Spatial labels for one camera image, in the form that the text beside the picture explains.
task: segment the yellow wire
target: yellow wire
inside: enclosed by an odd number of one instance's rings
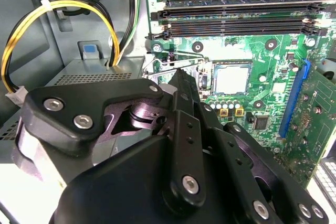
[[[113,40],[113,44],[114,44],[114,54],[115,54],[115,58],[113,61],[113,66],[115,66],[116,64],[118,64],[118,57],[120,54],[120,48],[119,48],[119,42],[118,42],[118,38],[112,28],[112,26],[110,25],[110,23],[108,22],[108,20],[104,17],[104,15],[98,11],[97,9],[95,9],[94,7],[85,4],[83,2],[80,1],[74,1],[74,0],[58,0],[58,1],[53,1],[50,2],[51,8],[52,9],[56,9],[56,8],[61,8],[61,7],[79,7],[79,8],[84,8],[84,9],[88,9],[94,13],[96,13],[106,24],[106,26],[108,27],[110,33],[111,33],[111,37]],[[2,67],[1,67],[1,77],[3,80],[3,83],[6,87],[6,89],[11,93],[11,89],[9,84],[6,82],[5,80],[5,70],[6,70],[6,65],[9,61],[9,57],[13,51],[13,49],[15,48],[16,44],[18,43],[18,41],[20,40],[20,38],[22,37],[22,35],[25,33],[25,31],[28,29],[28,27],[36,20],[38,19],[41,15],[43,15],[44,13],[48,12],[49,8],[47,8],[46,6],[40,6],[39,8],[35,9],[34,11],[32,11],[17,27],[17,29],[14,31],[13,35],[11,36],[11,38],[9,39],[7,46],[5,48],[3,57],[2,57]]]

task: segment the white connector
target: white connector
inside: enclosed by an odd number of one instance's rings
[[[19,87],[15,93],[8,93],[7,96],[15,105],[22,107],[28,91],[25,89],[25,86]]]

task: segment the small yellow component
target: small yellow component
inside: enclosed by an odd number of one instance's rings
[[[244,115],[244,109],[236,109],[236,116],[243,116]]]
[[[229,115],[229,109],[221,109],[219,112],[219,116],[224,118]]]

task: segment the metal vent grille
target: metal vent grille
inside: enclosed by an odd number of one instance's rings
[[[130,79],[132,73],[106,73],[106,74],[74,74],[59,78],[54,85],[70,85],[79,83],[92,83],[100,81],[117,81]]]
[[[1,140],[5,140],[5,141],[13,141],[15,140],[15,135],[16,135],[16,130],[17,130],[17,125],[19,124],[18,121],[16,121],[14,124],[12,124],[7,131],[5,131],[4,133],[2,133],[2,135],[0,135],[0,141]]]

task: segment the white wire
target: white wire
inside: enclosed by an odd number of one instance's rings
[[[138,4],[140,4],[140,3],[138,3],[138,1],[140,1],[140,0],[135,0],[135,16],[136,16],[136,17],[137,17],[138,14],[139,14],[139,12],[138,12]],[[133,24],[132,31],[135,29],[135,25],[136,25],[135,21],[136,21],[136,20],[137,20],[137,18],[134,19],[134,24]],[[135,34],[135,33],[131,33],[130,37],[129,37],[128,40],[126,41],[126,44],[125,44],[124,48],[121,50],[121,52],[120,52],[120,54],[119,54],[119,59],[118,59],[117,64],[119,64],[119,62],[120,62],[120,60],[121,60],[121,57],[123,56],[123,54],[124,54],[124,52],[125,52],[127,46],[128,46],[128,45],[130,44],[130,42],[132,41],[132,38],[133,38],[134,34]]]

